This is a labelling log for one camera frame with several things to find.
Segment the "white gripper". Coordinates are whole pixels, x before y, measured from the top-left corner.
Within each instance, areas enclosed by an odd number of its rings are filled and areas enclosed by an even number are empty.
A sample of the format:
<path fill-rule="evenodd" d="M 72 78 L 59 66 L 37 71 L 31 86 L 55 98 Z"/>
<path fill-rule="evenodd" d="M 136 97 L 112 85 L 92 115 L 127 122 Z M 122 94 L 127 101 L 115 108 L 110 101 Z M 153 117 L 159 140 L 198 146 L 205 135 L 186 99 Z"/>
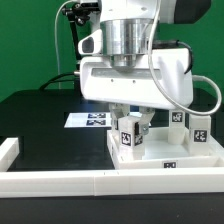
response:
<path fill-rule="evenodd" d="M 188 107 L 193 101 L 192 73 L 185 74 L 189 62 L 188 50 L 154 50 L 152 60 L 157 80 L 167 95 Z M 129 114 L 129 105 L 143 106 L 139 108 L 139 116 L 135 116 L 136 135 L 149 133 L 155 114 L 153 108 L 174 109 L 153 81 L 147 55 L 138 57 L 134 68 L 124 69 L 111 67 L 108 57 L 85 57 L 80 65 L 80 83 L 85 99 L 110 102 L 114 130 L 119 129 L 118 120 Z"/>

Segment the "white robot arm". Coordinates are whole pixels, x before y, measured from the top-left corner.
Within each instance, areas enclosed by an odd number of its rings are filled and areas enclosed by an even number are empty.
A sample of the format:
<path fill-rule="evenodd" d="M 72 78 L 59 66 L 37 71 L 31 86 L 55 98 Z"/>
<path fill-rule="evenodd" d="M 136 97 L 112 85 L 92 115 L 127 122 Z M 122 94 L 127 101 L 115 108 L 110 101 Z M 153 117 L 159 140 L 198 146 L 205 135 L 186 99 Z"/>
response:
<path fill-rule="evenodd" d="M 193 56 L 179 41 L 155 38 L 159 23 L 193 24 L 211 0 L 95 0 L 94 29 L 79 42 L 81 91 L 110 104 L 112 131 L 119 133 L 131 106 L 140 107 L 137 133 L 156 108 L 185 110 L 193 101 Z"/>

